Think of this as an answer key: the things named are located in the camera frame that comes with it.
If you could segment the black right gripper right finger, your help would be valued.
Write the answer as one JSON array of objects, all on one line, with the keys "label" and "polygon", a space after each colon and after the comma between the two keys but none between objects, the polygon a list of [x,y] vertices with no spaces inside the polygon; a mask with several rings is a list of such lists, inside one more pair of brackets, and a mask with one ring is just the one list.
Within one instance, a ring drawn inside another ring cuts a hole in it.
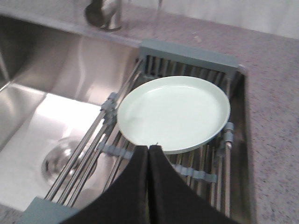
[{"label": "black right gripper right finger", "polygon": [[152,224],[235,224],[193,192],[157,145],[149,147],[149,215]]}]

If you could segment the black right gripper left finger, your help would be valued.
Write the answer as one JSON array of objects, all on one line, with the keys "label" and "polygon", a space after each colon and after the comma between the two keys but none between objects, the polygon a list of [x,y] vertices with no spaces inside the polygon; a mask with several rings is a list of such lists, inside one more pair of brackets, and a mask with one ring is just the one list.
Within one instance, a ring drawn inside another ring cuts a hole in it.
[{"label": "black right gripper left finger", "polygon": [[137,146],[123,172],[104,193],[63,224],[144,224],[148,148]]}]

